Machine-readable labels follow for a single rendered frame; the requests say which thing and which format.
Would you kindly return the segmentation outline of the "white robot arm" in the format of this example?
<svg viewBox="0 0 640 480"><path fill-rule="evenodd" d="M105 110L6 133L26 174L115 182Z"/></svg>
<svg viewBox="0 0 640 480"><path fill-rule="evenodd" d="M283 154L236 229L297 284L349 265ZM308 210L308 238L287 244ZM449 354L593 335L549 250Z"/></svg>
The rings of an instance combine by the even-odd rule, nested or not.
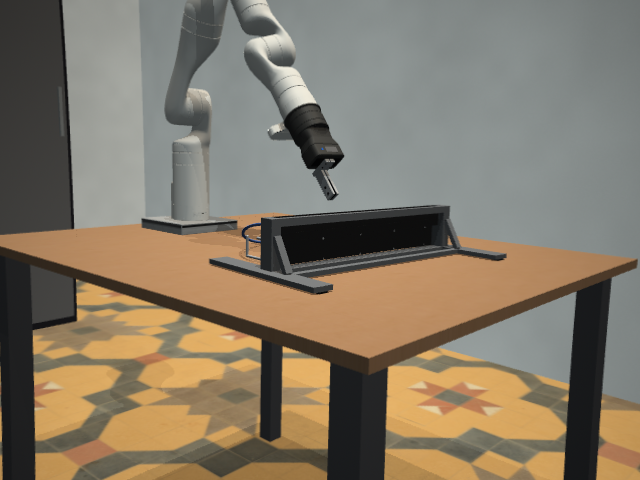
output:
<svg viewBox="0 0 640 480"><path fill-rule="evenodd" d="M294 44L272 15L267 1L230 1L242 30L248 35L262 36L246 44L244 58L276 104L285 90L306 87L299 72L291 68L296 58ZM209 220L212 103L207 91L190 89L189 85L220 42L227 3L228 0L187 0L184 8L176 61L165 99L167 121L192 126L189 135L172 144L174 220Z"/></svg>

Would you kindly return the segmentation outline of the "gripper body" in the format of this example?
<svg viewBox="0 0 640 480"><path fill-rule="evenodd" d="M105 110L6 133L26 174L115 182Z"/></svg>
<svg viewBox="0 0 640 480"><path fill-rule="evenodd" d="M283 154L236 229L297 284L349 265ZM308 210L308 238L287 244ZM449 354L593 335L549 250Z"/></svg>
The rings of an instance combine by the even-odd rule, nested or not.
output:
<svg viewBox="0 0 640 480"><path fill-rule="evenodd" d="M324 159L334 159L330 169L335 168L344 154L332 138L321 108L308 89L294 86L285 90L279 96L277 106L283 122L269 128L270 139L294 140L308 169L316 169Z"/></svg>

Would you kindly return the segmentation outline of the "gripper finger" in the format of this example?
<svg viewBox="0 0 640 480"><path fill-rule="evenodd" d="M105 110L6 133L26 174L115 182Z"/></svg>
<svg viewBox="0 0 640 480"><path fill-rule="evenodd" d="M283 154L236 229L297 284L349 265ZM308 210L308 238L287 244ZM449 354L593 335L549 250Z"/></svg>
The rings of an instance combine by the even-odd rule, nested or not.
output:
<svg viewBox="0 0 640 480"><path fill-rule="evenodd" d="M331 200L336 195L336 192L334 191L329 179L327 178L327 176L323 171L329 163L330 163L329 159L324 159L322 163L312 173L313 176L316 177L327 200Z"/></svg>
<svg viewBox="0 0 640 480"><path fill-rule="evenodd" d="M335 185L334 185L329 173L327 172L331 168L331 166L335 163L334 159L329 159L329 160L330 160L330 163L327 165L327 167L323 171L324 171L325 175L327 176L327 178L329 179L334 191L336 192L336 195L331 199L331 200L334 200L336 198L336 196L339 194L339 192L337 191L337 189L336 189L336 187L335 187Z"/></svg>

